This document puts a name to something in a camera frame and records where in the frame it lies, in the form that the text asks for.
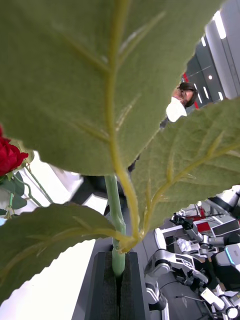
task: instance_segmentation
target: artificial plant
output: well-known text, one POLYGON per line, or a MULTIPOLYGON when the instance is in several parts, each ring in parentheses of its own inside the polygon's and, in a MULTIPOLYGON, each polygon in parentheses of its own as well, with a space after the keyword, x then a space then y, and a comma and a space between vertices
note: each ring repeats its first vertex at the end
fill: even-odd
MULTIPOLYGON (((120 255, 181 207, 239 183, 239 100, 196 110, 159 132, 220 4, 2 1, 0 110, 8 136, 59 168, 116 175, 132 235, 84 206, 53 204, 8 221, 0 228, 0 302, 69 246, 113 237, 120 255), (127 168, 139 154, 130 177, 127 168)), ((114 190, 114 179, 108 182, 114 190)))

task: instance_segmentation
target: robotic arm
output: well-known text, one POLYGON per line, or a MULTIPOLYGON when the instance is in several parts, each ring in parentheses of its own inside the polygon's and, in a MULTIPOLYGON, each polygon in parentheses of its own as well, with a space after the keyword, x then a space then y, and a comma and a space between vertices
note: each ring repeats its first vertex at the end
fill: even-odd
MULTIPOLYGON (((182 225, 183 229, 192 240, 200 245, 200 253, 204 257, 208 257, 208 251, 212 247, 225 247, 230 251, 234 251, 233 246, 238 246, 240 257, 240 238, 239 235, 231 237, 210 237, 198 232, 197 226, 182 216, 174 215, 173 223, 182 225)), ((198 259, 189 254, 176 254, 168 252, 165 249, 157 250, 151 257, 145 269, 146 291, 148 293, 148 303, 151 310, 163 310, 167 304, 166 298, 158 287, 158 278, 169 272, 176 272, 176 279, 186 286, 191 286, 197 280, 200 296, 207 301, 215 309, 226 314, 230 319, 234 319, 238 315, 237 307, 240 305, 240 295, 236 294, 229 298, 223 292, 215 294, 208 287, 209 279, 200 271, 196 270, 195 262, 198 259)))

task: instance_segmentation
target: red rose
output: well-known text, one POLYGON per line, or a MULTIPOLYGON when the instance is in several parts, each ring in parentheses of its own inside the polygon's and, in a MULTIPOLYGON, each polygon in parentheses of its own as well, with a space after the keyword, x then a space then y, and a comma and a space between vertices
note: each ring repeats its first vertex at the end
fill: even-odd
POLYGON ((2 134, 0 126, 0 177, 19 167, 29 156, 28 153, 20 152, 15 145, 10 144, 11 140, 2 137, 2 134))

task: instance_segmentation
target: face mask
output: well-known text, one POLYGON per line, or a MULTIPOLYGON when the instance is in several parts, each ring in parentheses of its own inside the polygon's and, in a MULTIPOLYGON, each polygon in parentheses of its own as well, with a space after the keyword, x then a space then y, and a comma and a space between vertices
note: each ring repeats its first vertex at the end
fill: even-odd
POLYGON ((169 121, 176 122, 180 117, 186 117, 187 112, 180 100, 175 97, 171 97, 171 103, 166 108, 166 116, 169 121))

